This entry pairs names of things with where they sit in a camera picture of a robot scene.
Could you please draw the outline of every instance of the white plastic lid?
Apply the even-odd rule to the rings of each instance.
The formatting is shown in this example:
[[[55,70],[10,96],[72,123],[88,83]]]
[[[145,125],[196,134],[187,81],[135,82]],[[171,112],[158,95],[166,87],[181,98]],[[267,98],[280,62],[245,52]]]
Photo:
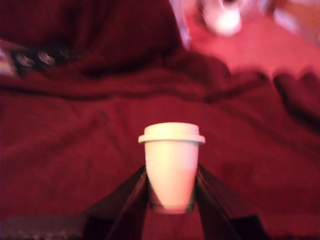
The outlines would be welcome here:
[[[204,136],[199,135],[199,127],[184,122],[163,122],[147,126],[144,135],[139,136],[138,143],[156,140],[193,141],[199,144],[206,143]]]

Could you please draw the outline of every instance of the white cup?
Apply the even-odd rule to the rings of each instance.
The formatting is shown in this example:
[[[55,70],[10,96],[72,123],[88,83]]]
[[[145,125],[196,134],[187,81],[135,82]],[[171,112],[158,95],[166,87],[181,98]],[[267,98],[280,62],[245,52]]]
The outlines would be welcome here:
[[[145,147],[150,208],[165,214],[192,210],[199,145],[206,142],[199,135],[199,127],[181,122],[158,123],[146,127],[138,142]]]

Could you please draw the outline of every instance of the dark red cloth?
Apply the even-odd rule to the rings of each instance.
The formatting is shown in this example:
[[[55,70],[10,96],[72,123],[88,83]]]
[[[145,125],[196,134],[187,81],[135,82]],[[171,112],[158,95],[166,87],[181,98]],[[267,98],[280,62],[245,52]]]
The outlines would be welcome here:
[[[1,219],[82,212],[144,164],[146,126],[187,122],[206,137],[199,162],[271,235],[317,233],[319,134],[262,73],[184,50],[167,0],[2,0],[0,16],[0,38],[86,52],[1,77]],[[199,214],[148,211],[143,239],[203,239]]]

